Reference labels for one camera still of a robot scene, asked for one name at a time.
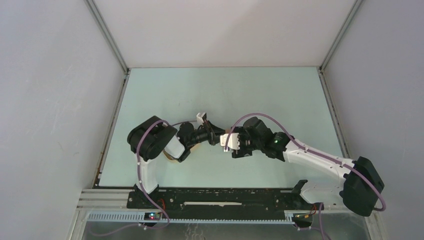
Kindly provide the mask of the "yellow oval tray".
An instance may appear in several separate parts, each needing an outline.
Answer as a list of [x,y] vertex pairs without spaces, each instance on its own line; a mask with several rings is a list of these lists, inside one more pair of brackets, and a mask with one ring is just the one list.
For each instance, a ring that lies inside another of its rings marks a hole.
[[169,160],[177,161],[179,163],[185,161],[188,156],[195,151],[200,144],[196,144],[194,146],[185,147],[181,143],[172,143],[170,142],[163,150],[163,153]]

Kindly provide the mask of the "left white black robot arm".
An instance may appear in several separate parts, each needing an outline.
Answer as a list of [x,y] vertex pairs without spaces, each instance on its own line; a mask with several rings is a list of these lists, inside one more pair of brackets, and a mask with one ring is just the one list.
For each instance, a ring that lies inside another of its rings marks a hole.
[[159,186],[155,159],[164,154],[169,160],[179,163],[186,160],[195,147],[203,142],[215,146],[225,129],[207,120],[205,112],[196,120],[169,124],[154,115],[130,131],[127,143],[137,159],[137,187],[142,190],[138,201],[145,208],[153,208],[158,202],[154,190]]

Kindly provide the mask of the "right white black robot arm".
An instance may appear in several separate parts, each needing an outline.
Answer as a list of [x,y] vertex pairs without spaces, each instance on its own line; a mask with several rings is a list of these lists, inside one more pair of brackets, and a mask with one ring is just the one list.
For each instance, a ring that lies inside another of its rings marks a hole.
[[259,113],[249,113],[219,138],[225,152],[233,158],[250,156],[260,151],[270,159],[311,167],[338,181],[339,196],[353,213],[369,217],[372,212],[383,212],[387,205],[382,197],[385,184],[371,160],[360,156],[354,160],[331,155],[299,141],[274,118],[281,131],[273,132],[259,118]]

